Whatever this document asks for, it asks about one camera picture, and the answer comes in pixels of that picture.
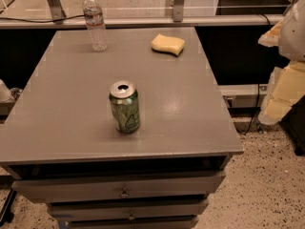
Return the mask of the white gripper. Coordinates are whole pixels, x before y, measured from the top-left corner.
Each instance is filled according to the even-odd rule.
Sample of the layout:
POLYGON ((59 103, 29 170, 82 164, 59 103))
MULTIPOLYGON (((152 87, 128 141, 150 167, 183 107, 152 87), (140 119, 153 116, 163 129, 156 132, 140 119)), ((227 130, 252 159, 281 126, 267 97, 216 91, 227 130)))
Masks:
POLYGON ((258 120, 274 125, 305 95, 305 0, 298 0, 278 21, 262 34, 258 43, 277 47, 291 61, 286 67, 275 67, 270 75, 267 94, 260 107, 258 120))

